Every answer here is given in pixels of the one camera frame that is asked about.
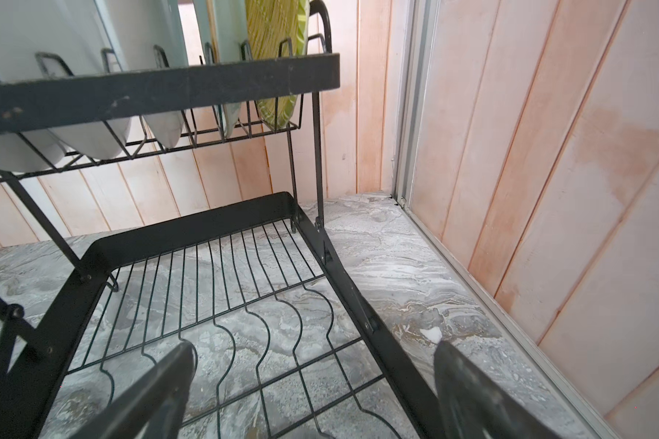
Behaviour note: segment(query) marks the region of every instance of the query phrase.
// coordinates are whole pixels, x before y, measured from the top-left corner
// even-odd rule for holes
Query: dish rack
[[[39,436],[59,390],[68,387],[72,377],[97,376],[96,387],[107,394],[103,405],[109,406],[102,416],[123,409],[125,399],[141,402],[142,395],[153,392],[141,380],[155,370],[169,378],[158,381],[168,386],[165,390],[156,389],[177,395],[178,402],[167,412],[172,417],[157,412],[161,419],[173,419],[166,424],[171,431],[206,419],[216,425],[212,428],[220,437],[225,419],[235,413],[241,416],[238,404],[257,398],[262,407],[255,427],[259,435],[280,437],[310,428],[328,436],[318,419],[345,405],[349,412],[358,410],[400,437],[394,420],[372,409],[376,401],[362,399],[366,389],[387,383],[395,406],[399,404],[417,435],[444,437],[436,396],[364,300],[325,231],[319,92],[339,87],[339,54],[332,53],[330,21],[321,0],[310,3],[310,14],[316,13],[324,34],[309,40],[319,39],[325,49],[317,55],[249,60],[243,46],[246,61],[241,63],[215,64],[210,59],[195,67],[0,84],[0,134],[181,111],[183,136],[189,139],[189,145],[142,151],[144,145],[156,142],[143,130],[143,140],[120,143],[123,154],[109,160],[70,152],[61,165],[42,156],[49,165],[43,171],[0,171],[0,183],[9,185],[74,266],[36,327],[23,318],[22,306],[0,299],[0,437]],[[301,127],[305,93],[311,94],[313,109],[314,222],[296,201],[291,143],[291,132]],[[301,95],[297,124],[254,132],[254,126],[263,123],[252,121],[255,101],[297,94]],[[245,135],[225,138],[223,129],[198,129],[191,109],[231,102],[246,102],[246,122],[237,122]],[[287,134],[292,195],[275,193],[114,234],[95,241],[82,258],[20,183],[29,177],[282,132]],[[220,138],[198,142],[199,135],[210,133]],[[282,333],[284,327],[290,332]],[[245,329],[254,329],[253,334]],[[17,337],[26,347],[15,354],[10,366]],[[281,339],[278,345],[274,337]],[[284,360],[274,359],[278,357],[274,346],[285,346]],[[248,350],[257,355],[242,361]],[[219,367],[203,369],[204,360]],[[286,363],[273,369],[268,367],[271,361]],[[128,377],[123,383],[115,376],[118,362],[151,371],[129,387],[136,380]],[[240,364],[249,367],[240,372]],[[367,368],[366,379],[357,381],[347,364]],[[308,380],[320,365],[333,370],[334,378],[317,393],[317,386],[310,386]],[[144,393],[134,395],[137,391]],[[290,421],[283,416],[278,421],[271,413],[274,392],[279,391],[295,392],[304,406]],[[133,428],[131,419],[124,421],[128,428]]]

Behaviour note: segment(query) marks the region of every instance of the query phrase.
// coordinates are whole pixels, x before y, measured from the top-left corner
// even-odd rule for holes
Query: white spot on countertop
[[[424,338],[427,338],[434,344],[438,344],[442,340],[442,331],[439,327],[435,326],[431,329],[420,329]]]

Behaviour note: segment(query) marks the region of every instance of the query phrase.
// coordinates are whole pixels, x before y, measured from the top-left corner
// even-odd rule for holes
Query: wire grid
[[[182,437],[276,438],[308,429],[332,437],[323,423],[338,431],[327,419],[340,405],[350,413],[344,417],[356,418],[356,408],[364,416],[355,422],[365,426],[350,436],[357,428],[382,431],[381,437],[414,434],[310,250],[290,232],[290,220],[113,275],[121,291],[103,293],[44,432],[82,425],[188,340],[197,369]],[[387,417],[397,419],[402,434]]]

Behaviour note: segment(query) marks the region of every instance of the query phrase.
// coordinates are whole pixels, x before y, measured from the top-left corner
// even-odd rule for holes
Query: rack handle
[[[325,33],[325,48],[327,53],[332,53],[332,28],[330,27],[330,14],[327,13],[327,7],[323,0],[312,0],[310,2],[310,16],[320,14],[323,20],[323,29]]]

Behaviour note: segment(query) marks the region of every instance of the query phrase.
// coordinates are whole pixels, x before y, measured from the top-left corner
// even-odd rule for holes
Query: yellow-green patterned plate
[[[308,45],[309,0],[245,0],[246,29],[252,57],[255,60],[278,57],[278,45],[290,37],[293,51],[283,46],[283,56],[305,55]],[[274,129],[285,128],[293,115],[297,95],[278,99],[278,120],[275,120],[275,99],[256,101],[259,115]]]

